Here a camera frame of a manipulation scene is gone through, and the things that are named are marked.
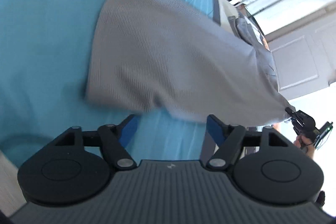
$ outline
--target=door panel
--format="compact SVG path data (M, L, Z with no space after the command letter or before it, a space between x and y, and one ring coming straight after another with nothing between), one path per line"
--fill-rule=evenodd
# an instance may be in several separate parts
M287 99L326 88L336 80L336 14L269 43L279 92Z

